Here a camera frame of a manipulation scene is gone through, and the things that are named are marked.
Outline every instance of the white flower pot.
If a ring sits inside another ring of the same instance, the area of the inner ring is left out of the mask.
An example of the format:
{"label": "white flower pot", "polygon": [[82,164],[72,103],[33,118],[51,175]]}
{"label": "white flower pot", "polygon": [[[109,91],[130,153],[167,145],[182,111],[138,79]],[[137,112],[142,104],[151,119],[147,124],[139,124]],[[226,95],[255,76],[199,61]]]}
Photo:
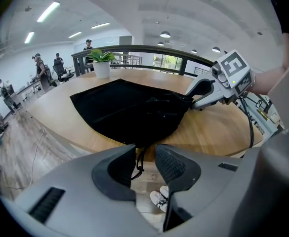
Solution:
{"label": "white flower pot", "polygon": [[104,79],[109,77],[110,61],[107,62],[93,62],[94,70],[97,78]]}

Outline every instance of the desk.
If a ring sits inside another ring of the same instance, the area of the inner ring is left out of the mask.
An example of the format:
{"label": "desk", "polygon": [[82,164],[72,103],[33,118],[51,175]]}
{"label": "desk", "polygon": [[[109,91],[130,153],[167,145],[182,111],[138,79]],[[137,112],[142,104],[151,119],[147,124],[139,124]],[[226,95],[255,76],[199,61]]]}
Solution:
{"label": "desk", "polygon": [[43,89],[43,87],[42,87],[42,84],[41,84],[41,81],[40,81],[40,80],[37,80],[37,81],[29,84],[27,87],[23,88],[23,89],[20,90],[19,92],[16,92],[17,97],[18,97],[18,99],[19,99],[19,101],[20,101],[20,104],[21,104],[21,106],[22,106],[23,108],[25,108],[25,104],[24,104],[24,101],[23,101],[23,99],[22,99],[21,93],[24,92],[25,90],[31,88],[31,87],[34,87],[37,83],[40,85],[41,90],[44,92],[44,89]]}
{"label": "desk", "polygon": [[[70,99],[73,94],[119,78],[182,94],[185,94],[193,80],[189,77],[145,70],[111,69],[110,77],[107,79],[97,79],[94,72],[87,73],[43,95],[28,111],[56,140],[74,154],[76,150],[71,144],[91,153],[121,146],[122,143],[99,134],[87,125]],[[262,135],[255,126],[253,129],[256,144],[262,140]],[[222,105],[221,103],[206,107],[203,111],[189,109],[177,130],[159,141],[159,143],[219,156],[239,153],[248,148],[249,142],[246,115],[234,104]],[[154,146],[148,149],[145,160],[154,160]]]}

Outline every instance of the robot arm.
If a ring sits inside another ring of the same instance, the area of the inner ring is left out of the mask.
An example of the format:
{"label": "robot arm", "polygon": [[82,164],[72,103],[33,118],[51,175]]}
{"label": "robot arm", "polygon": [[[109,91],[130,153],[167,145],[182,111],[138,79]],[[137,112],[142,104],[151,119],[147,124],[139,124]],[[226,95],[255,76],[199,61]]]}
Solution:
{"label": "robot arm", "polygon": [[249,65],[238,51],[233,50],[215,61],[210,73],[198,76],[188,87],[186,95],[201,95],[193,104],[194,109],[229,104],[236,100],[252,84]]}

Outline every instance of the wooden floor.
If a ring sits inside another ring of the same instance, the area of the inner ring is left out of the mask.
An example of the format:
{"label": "wooden floor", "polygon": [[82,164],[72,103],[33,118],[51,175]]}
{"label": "wooden floor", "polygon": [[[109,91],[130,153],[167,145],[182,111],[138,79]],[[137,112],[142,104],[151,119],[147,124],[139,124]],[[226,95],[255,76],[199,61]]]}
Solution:
{"label": "wooden floor", "polygon": [[[37,96],[31,98],[27,105],[36,98]],[[2,165],[0,186],[2,194],[14,200],[23,189],[7,187],[21,188],[30,184],[35,149],[43,128],[22,108],[16,116],[9,116],[7,120],[9,127],[2,137],[3,144],[0,146],[0,165]],[[84,150],[79,151],[82,156],[89,154]],[[34,162],[33,183],[56,166],[76,157],[45,131]],[[165,214],[151,202],[150,192],[158,191],[165,183],[154,163],[146,162],[144,169],[142,176],[133,180],[131,184],[137,195],[136,207],[143,217],[161,232]]]}

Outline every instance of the office chair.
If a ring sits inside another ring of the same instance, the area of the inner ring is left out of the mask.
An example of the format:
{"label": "office chair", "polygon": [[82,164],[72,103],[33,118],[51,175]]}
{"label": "office chair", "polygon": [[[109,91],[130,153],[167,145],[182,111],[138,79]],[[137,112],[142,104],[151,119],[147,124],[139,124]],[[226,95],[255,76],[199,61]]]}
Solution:
{"label": "office chair", "polygon": [[65,82],[68,81],[69,79],[71,79],[74,74],[67,74],[63,64],[58,64],[58,65],[54,65],[53,66],[54,71],[57,73],[57,79],[59,80],[59,82]]}

